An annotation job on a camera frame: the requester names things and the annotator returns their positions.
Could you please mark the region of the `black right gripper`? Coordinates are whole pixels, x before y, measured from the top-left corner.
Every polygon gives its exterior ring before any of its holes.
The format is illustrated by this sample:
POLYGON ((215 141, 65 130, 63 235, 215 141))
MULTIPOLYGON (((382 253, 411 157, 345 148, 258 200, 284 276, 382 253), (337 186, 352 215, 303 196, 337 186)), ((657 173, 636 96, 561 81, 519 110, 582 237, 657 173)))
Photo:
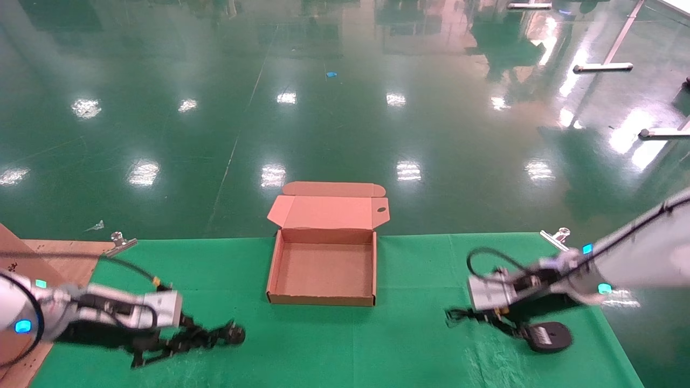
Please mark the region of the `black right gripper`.
POLYGON ((580 302, 568 294, 567 280, 549 285, 528 286, 525 282, 507 287, 512 293, 507 307, 507 320, 496 311, 475 311, 474 309, 449 308, 446 310, 446 324, 458 324, 468 319, 486 322, 509 337, 526 339, 526 325, 532 319, 577 308, 580 302))

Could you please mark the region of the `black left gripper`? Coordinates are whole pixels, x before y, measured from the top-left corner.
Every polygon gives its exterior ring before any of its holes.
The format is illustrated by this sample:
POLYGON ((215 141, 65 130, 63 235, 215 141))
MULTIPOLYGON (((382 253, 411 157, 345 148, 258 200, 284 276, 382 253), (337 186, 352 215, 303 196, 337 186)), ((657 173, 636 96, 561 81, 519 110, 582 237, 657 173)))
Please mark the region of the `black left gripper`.
POLYGON ((104 349, 121 349, 133 353, 131 368, 142 368, 178 354, 193 350, 210 350, 213 345, 229 344, 230 322, 208 329, 192 317, 172 311, 81 310, 57 336, 57 344, 83 345, 104 349))

